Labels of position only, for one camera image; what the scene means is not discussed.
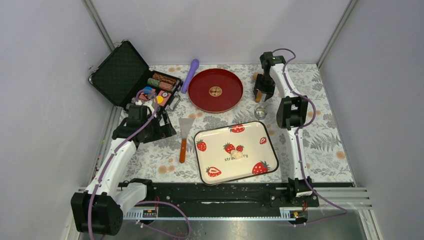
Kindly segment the wooden dough roller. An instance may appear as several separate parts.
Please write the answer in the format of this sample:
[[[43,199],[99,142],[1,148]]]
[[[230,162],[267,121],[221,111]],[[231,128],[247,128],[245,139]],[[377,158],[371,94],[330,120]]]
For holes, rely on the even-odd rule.
[[[254,101],[256,103],[259,103],[262,98],[262,88],[263,88],[263,75],[259,72],[255,72],[253,75],[254,80],[254,88],[253,88],[253,94],[254,94]]]

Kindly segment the strawberry pattern white tray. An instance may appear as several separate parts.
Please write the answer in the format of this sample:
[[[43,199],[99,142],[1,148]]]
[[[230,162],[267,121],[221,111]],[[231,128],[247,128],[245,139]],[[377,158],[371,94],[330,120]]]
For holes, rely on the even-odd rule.
[[[275,172],[279,161],[260,121],[209,129],[194,136],[201,181],[217,185]]]

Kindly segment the small dough piece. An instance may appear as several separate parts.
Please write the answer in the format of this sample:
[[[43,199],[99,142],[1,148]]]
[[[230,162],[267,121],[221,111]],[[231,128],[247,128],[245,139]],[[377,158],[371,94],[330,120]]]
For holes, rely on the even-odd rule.
[[[231,154],[231,157],[235,160],[241,159],[243,157],[243,153],[235,149],[232,150],[230,154]]]

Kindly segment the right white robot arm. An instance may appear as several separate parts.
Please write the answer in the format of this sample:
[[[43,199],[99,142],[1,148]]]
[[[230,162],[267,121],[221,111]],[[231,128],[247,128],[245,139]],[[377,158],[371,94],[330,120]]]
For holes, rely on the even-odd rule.
[[[288,60],[273,51],[266,51],[259,57],[262,73],[253,77],[253,95],[256,103],[269,100],[275,90],[281,95],[276,111],[276,123],[284,130],[287,155],[290,160],[290,174],[285,201],[292,206],[306,208],[314,199],[312,179],[307,173],[304,161],[303,129],[309,125],[307,111],[310,99],[298,92],[287,71]]]

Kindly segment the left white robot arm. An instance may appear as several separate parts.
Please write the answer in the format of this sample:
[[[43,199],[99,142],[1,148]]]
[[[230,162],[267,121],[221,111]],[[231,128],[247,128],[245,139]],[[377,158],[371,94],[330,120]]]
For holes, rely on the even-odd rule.
[[[159,105],[149,100],[142,105],[131,105],[126,117],[112,135],[110,149],[91,183],[75,192],[70,200],[75,227],[95,235],[115,236],[121,229],[124,215],[138,202],[152,204],[155,192],[149,181],[136,180],[119,191],[120,176],[135,154],[140,143],[159,133],[157,120]]]

